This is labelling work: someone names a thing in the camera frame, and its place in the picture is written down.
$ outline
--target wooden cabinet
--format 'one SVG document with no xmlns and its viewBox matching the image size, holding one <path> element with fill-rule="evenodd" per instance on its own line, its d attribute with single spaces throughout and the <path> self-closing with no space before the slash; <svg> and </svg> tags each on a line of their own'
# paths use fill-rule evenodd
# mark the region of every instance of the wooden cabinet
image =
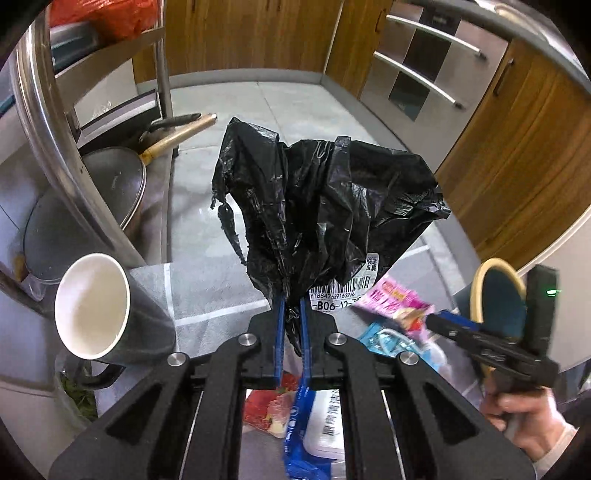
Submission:
<svg viewBox="0 0 591 480">
<path fill-rule="evenodd" d="M 514 40 L 436 176 L 480 258 L 520 268 L 591 205 L 590 162 L 590 95 Z"/>
<path fill-rule="evenodd" d="M 171 75 L 274 68 L 322 72 L 340 0 L 169 0 Z M 134 58 L 137 83 L 155 78 L 151 51 Z"/>
<path fill-rule="evenodd" d="M 326 74 L 359 98 L 392 0 L 345 0 Z"/>
</svg>

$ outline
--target pink snack package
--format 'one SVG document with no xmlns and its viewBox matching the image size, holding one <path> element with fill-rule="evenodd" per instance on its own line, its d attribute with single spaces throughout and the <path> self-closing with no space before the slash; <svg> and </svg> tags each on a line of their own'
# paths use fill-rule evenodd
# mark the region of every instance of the pink snack package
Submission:
<svg viewBox="0 0 591 480">
<path fill-rule="evenodd" d="M 417 292 L 404 288 L 387 273 L 355 302 L 369 312 L 396 320 L 407 332 L 421 332 L 424 318 L 435 312 L 435 307 L 422 301 Z"/>
</svg>

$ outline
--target human hand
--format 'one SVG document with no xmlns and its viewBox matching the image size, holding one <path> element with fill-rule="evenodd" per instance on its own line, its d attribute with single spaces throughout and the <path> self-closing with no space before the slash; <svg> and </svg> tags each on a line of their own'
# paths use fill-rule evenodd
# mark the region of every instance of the human hand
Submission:
<svg viewBox="0 0 591 480">
<path fill-rule="evenodd" d="M 498 394 L 492 377 L 485 381 L 486 395 L 480 412 L 500 431 L 506 428 L 501 418 L 505 413 L 521 413 L 521 423 L 513 437 L 533 462 L 540 460 L 558 442 L 567 423 L 556 410 L 554 395 L 549 388 L 519 394 Z"/>
</svg>

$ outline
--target sleeve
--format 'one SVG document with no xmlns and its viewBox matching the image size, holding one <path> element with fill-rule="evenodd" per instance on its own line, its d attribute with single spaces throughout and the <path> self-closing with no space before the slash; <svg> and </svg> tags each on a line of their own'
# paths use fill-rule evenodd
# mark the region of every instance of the sleeve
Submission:
<svg viewBox="0 0 591 480">
<path fill-rule="evenodd" d="M 538 478 L 542 475 L 544 475 L 543 480 L 589 480 L 591 478 L 591 419 L 578 430 L 569 427 L 556 447 L 534 464 Z"/>
</svg>

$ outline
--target drawer handle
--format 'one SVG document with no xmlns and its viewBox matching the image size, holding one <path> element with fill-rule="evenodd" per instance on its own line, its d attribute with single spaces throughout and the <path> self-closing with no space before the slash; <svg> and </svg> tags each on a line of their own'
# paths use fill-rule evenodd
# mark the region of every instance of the drawer handle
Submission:
<svg viewBox="0 0 591 480">
<path fill-rule="evenodd" d="M 376 33 L 379 33 L 379 30 L 378 30 L 379 21 L 382 19 L 382 14 L 385 14 L 385 13 L 386 13 L 386 9 L 385 8 L 382 8 L 379 11 L 378 19 L 376 20 L 376 23 L 375 23 L 375 32 Z"/>
<path fill-rule="evenodd" d="M 410 78 L 416 80 L 418 83 L 420 83 L 421 85 L 424 85 L 432 92 L 435 92 L 439 96 L 445 98 L 445 100 L 450 102 L 454 107 L 459 108 L 459 109 L 464 108 L 464 106 L 460 102 L 458 102 L 454 97 L 452 97 L 449 93 L 444 92 L 437 85 L 435 85 L 433 82 L 430 82 L 423 75 L 415 72 L 414 70 L 409 69 L 406 65 L 403 65 L 402 63 L 400 63 L 396 60 L 393 60 L 390 57 L 387 57 L 386 55 L 384 55 L 383 53 L 380 53 L 378 51 L 374 51 L 374 57 L 377 58 L 378 60 L 382 60 L 382 61 L 386 62 L 387 64 L 391 65 L 392 67 L 395 67 L 396 69 L 400 70 L 401 72 L 406 73 L 406 75 L 408 75 Z"/>
<path fill-rule="evenodd" d="M 510 59 L 506 63 L 505 68 L 503 69 L 503 72 L 501 73 L 501 76 L 499 77 L 499 81 L 496 83 L 495 89 L 492 91 L 492 94 L 495 97 L 498 97 L 501 94 L 501 87 L 503 86 L 503 83 L 505 82 L 505 77 L 507 77 L 507 73 L 509 73 L 509 69 L 514 64 L 515 64 L 515 59 Z"/>
<path fill-rule="evenodd" d="M 447 40 L 455 45 L 458 45 L 459 47 L 470 50 L 473 54 L 476 55 L 476 57 L 478 57 L 481 60 L 487 60 L 486 55 L 484 55 L 484 53 L 482 52 L 481 49 L 479 49 L 478 47 L 475 47 L 474 45 L 468 43 L 467 41 L 462 40 L 461 38 L 454 37 L 453 35 L 450 35 L 449 33 L 442 32 L 441 30 L 438 30 L 433 27 L 429 27 L 429 25 L 425 25 L 423 23 L 409 20 L 408 18 L 397 17 L 396 15 L 386 15 L 386 19 L 391 22 L 410 25 L 412 27 L 415 27 L 418 30 L 422 30 L 424 32 L 430 33 L 431 35 L 434 35 L 435 37 L 442 38 L 442 39 Z"/>
</svg>

